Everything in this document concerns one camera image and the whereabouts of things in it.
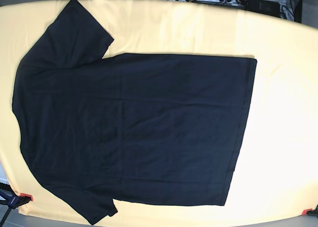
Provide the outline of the black box on table edge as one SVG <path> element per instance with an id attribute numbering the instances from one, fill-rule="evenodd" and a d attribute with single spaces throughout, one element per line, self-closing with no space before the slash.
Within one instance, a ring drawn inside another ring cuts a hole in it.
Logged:
<path id="1" fill-rule="evenodd" d="M 280 4 L 275 1 L 247 0 L 245 10 L 273 17 L 280 17 Z"/>

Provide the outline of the black T-shirt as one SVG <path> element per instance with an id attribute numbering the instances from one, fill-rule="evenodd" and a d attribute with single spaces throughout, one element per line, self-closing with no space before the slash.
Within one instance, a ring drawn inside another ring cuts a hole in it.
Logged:
<path id="1" fill-rule="evenodd" d="M 114 200 L 223 206 L 257 61 L 104 58 L 112 42 L 70 0 L 20 61 L 12 110 L 33 176 L 91 225 L 117 213 Z"/>

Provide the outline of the left red-tipped table clamp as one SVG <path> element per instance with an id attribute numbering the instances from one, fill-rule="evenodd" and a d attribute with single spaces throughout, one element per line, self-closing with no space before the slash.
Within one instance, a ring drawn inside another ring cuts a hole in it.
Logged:
<path id="1" fill-rule="evenodd" d="M 6 194 L 5 192 L 0 192 L 0 204 L 4 206 L 8 206 L 10 209 L 16 209 L 22 205 L 25 205 L 31 201 L 33 201 L 33 197 L 31 195 L 21 194 L 21 196 L 17 196 L 14 193 Z"/>

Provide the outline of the yellow table cloth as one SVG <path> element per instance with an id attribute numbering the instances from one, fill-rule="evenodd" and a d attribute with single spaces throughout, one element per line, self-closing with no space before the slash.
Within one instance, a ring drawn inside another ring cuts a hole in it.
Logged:
<path id="1" fill-rule="evenodd" d="M 279 18 L 159 0 L 77 0 L 111 35 L 104 54 L 177 54 L 257 61 L 242 146 L 223 206 L 114 200 L 103 227 L 230 227 L 295 217 L 318 203 L 318 32 Z M 26 164 L 12 110 L 17 68 L 69 1 L 0 9 L 0 162 L 24 215 L 90 224 L 42 187 Z"/>

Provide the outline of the red-tipped table clamp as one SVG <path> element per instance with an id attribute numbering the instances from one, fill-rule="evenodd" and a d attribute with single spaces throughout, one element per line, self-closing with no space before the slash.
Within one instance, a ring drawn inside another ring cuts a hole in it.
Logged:
<path id="1" fill-rule="evenodd" d="M 21 196 L 17 196 L 14 193 L 6 194 L 5 192 L 0 192 L 0 204 L 4 206 L 8 206 L 10 209 L 16 209 L 22 205 L 25 205 L 31 201 L 33 201 L 33 197 L 31 195 L 21 194 Z"/>
<path id="2" fill-rule="evenodd" d="M 315 209 L 306 209 L 303 210 L 302 215 L 307 215 L 310 217 L 317 217 L 318 218 L 318 206 Z"/>

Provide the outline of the right red-tipped table clamp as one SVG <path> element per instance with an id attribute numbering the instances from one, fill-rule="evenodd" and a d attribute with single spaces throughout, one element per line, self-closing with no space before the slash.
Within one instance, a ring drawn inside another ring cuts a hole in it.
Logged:
<path id="1" fill-rule="evenodd" d="M 318 218 L 318 206 L 315 209 L 306 209 L 303 210 L 302 215 L 307 215 L 310 217 L 317 217 Z"/>

